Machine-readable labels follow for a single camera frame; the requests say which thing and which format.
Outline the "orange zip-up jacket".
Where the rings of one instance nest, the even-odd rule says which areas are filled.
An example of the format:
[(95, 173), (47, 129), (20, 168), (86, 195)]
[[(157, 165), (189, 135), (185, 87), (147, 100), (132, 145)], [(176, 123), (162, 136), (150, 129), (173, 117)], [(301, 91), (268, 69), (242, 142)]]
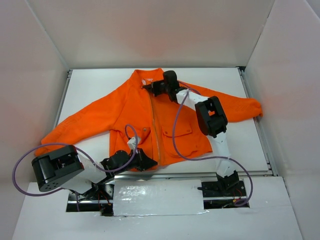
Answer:
[[(109, 153), (128, 152), (129, 137), (140, 137), (139, 147), (157, 161), (158, 166), (182, 162), (173, 146), (173, 125), (179, 105), (166, 94), (151, 95), (143, 85), (163, 79), (163, 70), (135, 70), (130, 78), (110, 94), (93, 101), (69, 116), (41, 140), (36, 156), (56, 150), (62, 144), (76, 144), (95, 135), (109, 132)], [(198, 158), (212, 152), (202, 134), (194, 110), (183, 106), (175, 128), (179, 152)]]

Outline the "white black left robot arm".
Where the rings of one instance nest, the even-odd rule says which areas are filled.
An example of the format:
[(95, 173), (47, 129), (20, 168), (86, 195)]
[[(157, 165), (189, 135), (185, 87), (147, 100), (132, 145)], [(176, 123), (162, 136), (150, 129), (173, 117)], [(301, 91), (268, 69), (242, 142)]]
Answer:
[(158, 165), (141, 148), (132, 149), (130, 153), (118, 150), (95, 163), (84, 155), (74, 145), (67, 145), (34, 158), (31, 165), (39, 191), (47, 194), (62, 188), (91, 200), (101, 186), (113, 181), (116, 175), (131, 170), (143, 172)]

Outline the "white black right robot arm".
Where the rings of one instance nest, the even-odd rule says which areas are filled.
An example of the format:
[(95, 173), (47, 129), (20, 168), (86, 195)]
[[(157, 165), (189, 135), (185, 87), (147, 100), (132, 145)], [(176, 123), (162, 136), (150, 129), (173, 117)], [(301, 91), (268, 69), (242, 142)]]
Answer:
[(212, 159), (219, 159), (216, 170), (216, 187), (209, 188), (208, 191), (219, 192), (223, 196), (230, 195), (235, 190), (235, 185), (239, 183), (239, 175), (234, 164), (235, 160), (230, 158), (230, 151), (226, 138), (228, 120), (218, 97), (205, 97), (196, 89), (181, 82), (173, 70), (165, 71), (163, 79), (143, 85), (143, 89), (157, 97), (161, 94), (167, 94), (170, 101), (179, 104), (173, 129), (172, 143), (174, 150), (179, 157), (188, 161), (209, 160), (209, 157), (188, 158), (182, 155), (176, 145), (175, 130), (179, 114), (183, 106), (194, 110), (197, 117), (197, 123), (201, 133), (214, 140), (214, 146), (218, 155), (212, 156)]

